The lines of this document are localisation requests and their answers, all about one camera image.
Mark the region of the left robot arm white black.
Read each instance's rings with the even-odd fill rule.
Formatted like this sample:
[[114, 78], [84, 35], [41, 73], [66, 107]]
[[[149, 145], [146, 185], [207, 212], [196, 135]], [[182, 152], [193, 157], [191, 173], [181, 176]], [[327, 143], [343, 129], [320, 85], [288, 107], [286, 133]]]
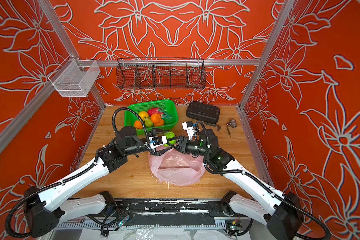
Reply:
[[[6, 233], [13, 238], [41, 237], [52, 231], [59, 223], [81, 216], [99, 214], [112, 205], [113, 197], [108, 192], [101, 192], [94, 197], [80, 199], [71, 204], [69, 198], [92, 182], [112, 173], [128, 161], [128, 156], [151, 152], [149, 141], [137, 137], [133, 126], [116, 126], [116, 115], [127, 111], [135, 115], [141, 123], [143, 119], [135, 111], [122, 107], [115, 110], [112, 126], [116, 137], [98, 149], [95, 157], [85, 166], [63, 177], [55, 183], [42, 188], [31, 187], [24, 197], [9, 211], [5, 221]], [[29, 227], [27, 233], [17, 233], [12, 228], [12, 218], [19, 207], [23, 207]]]

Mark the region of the dark hex key tool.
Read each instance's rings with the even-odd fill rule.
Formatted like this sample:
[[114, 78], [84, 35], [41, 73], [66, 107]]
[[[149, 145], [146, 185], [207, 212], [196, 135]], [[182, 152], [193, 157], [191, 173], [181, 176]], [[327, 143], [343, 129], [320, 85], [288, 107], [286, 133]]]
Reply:
[[211, 123], [206, 123], [206, 125], [209, 125], [211, 127], [215, 127], [217, 128], [217, 131], [219, 132], [221, 130], [221, 126], [220, 125], [217, 125], [217, 124], [211, 124]]

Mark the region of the green plastic basket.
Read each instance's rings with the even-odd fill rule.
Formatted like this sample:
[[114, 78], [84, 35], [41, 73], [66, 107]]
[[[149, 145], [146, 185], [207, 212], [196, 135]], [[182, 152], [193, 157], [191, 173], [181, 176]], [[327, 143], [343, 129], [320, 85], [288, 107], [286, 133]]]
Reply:
[[[145, 111], [149, 113], [152, 112], [153, 109], [159, 109], [162, 112], [162, 119], [164, 121], [164, 124], [162, 126], [157, 126], [154, 124], [152, 127], [146, 127], [147, 131], [151, 131], [153, 128], [158, 128], [162, 130], [170, 131], [174, 128], [174, 126], [178, 123], [179, 116], [177, 113], [176, 106], [173, 101], [171, 100], [158, 100], [158, 101], [151, 101], [151, 102], [145, 102], [145, 103], [138, 103], [128, 106], [129, 109], [139, 114], [142, 111]], [[124, 117], [124, 126], [132, 126], [134, 127], [134, 123], [138, 121], [138, 118], [126, 111], [125, 117]], [[144, 135], [143, 129], [137, 129], [137, 135]]]

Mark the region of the black plastic case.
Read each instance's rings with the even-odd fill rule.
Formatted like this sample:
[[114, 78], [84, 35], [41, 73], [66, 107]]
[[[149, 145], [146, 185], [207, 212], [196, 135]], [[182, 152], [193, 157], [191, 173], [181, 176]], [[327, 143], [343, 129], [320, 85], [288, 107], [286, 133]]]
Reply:
[[220, 118], [220, 108], [205, 104], [202, 102], [193, 101], [189, 103], [186, 115], [188, 118], [216, 124]]

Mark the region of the orange fruit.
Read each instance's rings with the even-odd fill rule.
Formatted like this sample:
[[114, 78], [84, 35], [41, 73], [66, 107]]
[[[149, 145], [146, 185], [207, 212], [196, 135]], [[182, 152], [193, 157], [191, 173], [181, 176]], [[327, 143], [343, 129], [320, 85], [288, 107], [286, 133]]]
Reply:
[[152, 115], [151, 115], [151, 121], [152, 121], [154, 124], [160, 123], [161, 120], [162, 120], [161, 114], [155, 113], [155, 114], [152, 114]]
[[164, 124], [165, 124], [165, 121], [163, 119], [161, 119], [157, 123], [155, 123], [155, 127], [163, 126]]
[[143, 129], [143, 125], [142, 125], [142, 123], [141, 123], [139, 120], [137, 120], [137, 121], [134, 122], [134, 127], [135, 127], [137, 130]]

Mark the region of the green pear fruit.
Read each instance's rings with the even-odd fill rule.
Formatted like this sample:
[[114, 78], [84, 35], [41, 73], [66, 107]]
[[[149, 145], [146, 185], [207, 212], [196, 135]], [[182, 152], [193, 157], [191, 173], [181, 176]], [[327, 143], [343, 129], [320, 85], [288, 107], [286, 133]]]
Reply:
[[150, 118], [144, 118], [144, 124], [147, 128], [151, 128], [152, 126], [154, 126], [154, 123]]

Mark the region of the small metal fitting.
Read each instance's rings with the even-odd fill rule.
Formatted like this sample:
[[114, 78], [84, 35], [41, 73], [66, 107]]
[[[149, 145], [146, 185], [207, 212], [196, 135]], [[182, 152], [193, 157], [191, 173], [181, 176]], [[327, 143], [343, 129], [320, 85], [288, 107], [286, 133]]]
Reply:
[[227, 127], [236, 128], [237, 127], [237, 121], [235, 119], [230, 119], [227, 123]]

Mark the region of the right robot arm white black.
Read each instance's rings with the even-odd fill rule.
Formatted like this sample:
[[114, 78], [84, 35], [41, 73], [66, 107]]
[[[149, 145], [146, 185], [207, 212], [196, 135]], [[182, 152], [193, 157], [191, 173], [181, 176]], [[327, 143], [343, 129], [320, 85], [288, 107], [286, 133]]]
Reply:
[[263, 224], [277, 240], [292, 240], [295, 237], [309, 239], [298, 232], [305, 218], [311, 219], [323, 229], [323, 240], [331, 238], [329, 228], [303, 210], [300, 199], [295, 194], [285, 194], [271, 187], [244, 168], [232, 155], [220, 148], [218, 138], [211, 129], [206, 129], [204, 123], [188, 121], [182, 127], [188, 136], [178, 137], [176, 150], [202, 156], [207, 172], [227, 178], [252, 197], [249, 200], [233, 191], [228, 192], [222, 200], [234, 213]]

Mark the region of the pink plastic bag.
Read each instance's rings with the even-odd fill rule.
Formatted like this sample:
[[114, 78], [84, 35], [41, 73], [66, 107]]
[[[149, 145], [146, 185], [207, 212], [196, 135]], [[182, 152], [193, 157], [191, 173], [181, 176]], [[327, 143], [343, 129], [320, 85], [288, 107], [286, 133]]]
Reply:
[[198, 183], [206, 171], [202, 156], [194, 158], [173, 149], [159, 157], [149, 155], [149, 166], [159, 183], [181, 187]]

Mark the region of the yellow lemon fruit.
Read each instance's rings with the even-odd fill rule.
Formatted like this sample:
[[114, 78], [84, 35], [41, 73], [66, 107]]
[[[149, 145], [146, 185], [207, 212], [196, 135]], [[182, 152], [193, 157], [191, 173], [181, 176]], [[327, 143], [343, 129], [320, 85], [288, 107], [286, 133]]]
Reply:
[[146, 119], [148, 119], [150, 117], [150, 115], [146, 111], [139, 112], [139, 116], [143, 121], [145, 121]]

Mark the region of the red green dragon fruit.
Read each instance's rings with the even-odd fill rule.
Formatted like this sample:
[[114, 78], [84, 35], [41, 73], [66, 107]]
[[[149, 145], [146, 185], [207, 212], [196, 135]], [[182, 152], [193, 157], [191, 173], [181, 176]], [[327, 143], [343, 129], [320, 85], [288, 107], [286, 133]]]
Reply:
[[161, 108], [150, 108], [147, 110], [147, 113], [151, 116], [152, 114], [158, 113], [161, 114], [162, 119], [170, 119], [172, 118], [166, 111]]

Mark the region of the green apple fruit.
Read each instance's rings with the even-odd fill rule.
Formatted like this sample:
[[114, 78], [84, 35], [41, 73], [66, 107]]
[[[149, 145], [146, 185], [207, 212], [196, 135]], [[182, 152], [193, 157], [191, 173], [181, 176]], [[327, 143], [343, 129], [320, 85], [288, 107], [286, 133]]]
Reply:
[[177, 140], [174, 140], [175, 134], [174, 134], [173, 132], [166, 132], [166, 133], [164, 133], [164, 136], [166, 136], [167, 140], [168, 140], [168, 139], [173, 139], [173, 140], [169, 141], [169, 143], [170, 143], [171, 145], [175, 145], [175, 144], [176, 144]]

